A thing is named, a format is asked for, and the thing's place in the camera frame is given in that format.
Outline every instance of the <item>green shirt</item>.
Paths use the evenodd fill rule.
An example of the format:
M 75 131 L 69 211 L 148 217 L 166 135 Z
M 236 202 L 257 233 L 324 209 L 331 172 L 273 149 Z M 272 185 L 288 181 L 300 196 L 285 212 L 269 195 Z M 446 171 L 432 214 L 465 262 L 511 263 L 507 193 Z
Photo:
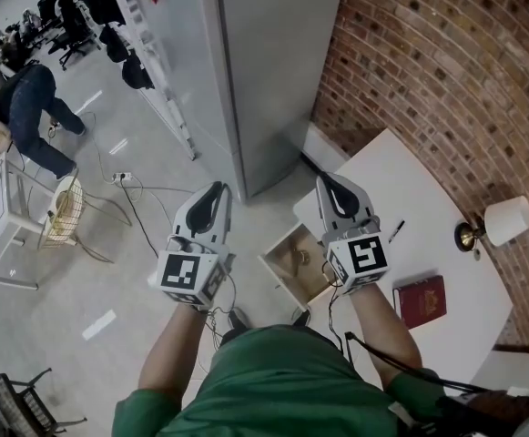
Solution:
M 196 399 L 183 411 L 157 391 L 117 405 L 113 437 L 168 435 L 398 435 L 388 407 L 438 416 L 443 388 L 398 375 L 386 392 L 361 379 L 328 342 L 283 326 L 249 330 L 222 346 Z

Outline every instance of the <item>red book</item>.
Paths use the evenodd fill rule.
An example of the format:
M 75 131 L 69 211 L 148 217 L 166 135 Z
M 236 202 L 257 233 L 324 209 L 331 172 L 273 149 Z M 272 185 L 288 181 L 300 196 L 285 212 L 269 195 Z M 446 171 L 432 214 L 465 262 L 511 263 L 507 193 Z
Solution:
M 408 329 L 446 314 L 446 294 L 442 275 L 393 289 L 393 306 Z

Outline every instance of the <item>white lamp shade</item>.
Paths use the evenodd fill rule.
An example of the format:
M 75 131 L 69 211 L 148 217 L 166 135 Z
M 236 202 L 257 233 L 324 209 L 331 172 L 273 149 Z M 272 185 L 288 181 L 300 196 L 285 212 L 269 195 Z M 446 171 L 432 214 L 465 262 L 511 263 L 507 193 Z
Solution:
M 529 229 L 529 201 L 525 196 L 492 204 L 484 212 L 486 234 L 494 246 L 501 246 Z

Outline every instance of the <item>pen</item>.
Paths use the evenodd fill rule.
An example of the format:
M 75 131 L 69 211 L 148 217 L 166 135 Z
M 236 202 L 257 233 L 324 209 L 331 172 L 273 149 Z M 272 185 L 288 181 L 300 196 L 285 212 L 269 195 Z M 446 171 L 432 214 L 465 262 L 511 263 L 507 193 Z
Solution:
M 405 220 L 402 220 L 400 222 L 400 225 L 397 226 L 397 228 L 393 231 L 392 235 L 390 236 L 390 239 L 388 239 L 388 243 L 392 244 L 393 239 L 396 237 L 398 233 L 400 233 L 400 230 L 402 229 L 403 225 L 406 223 Z

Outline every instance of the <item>gray refrigerator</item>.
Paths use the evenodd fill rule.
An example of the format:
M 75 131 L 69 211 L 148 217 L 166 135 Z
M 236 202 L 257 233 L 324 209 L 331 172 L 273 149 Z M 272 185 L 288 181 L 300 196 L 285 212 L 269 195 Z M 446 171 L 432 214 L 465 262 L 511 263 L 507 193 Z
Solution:
M 240 202 L 299 161 L 340 0 L 138 0 L 199 160 Z

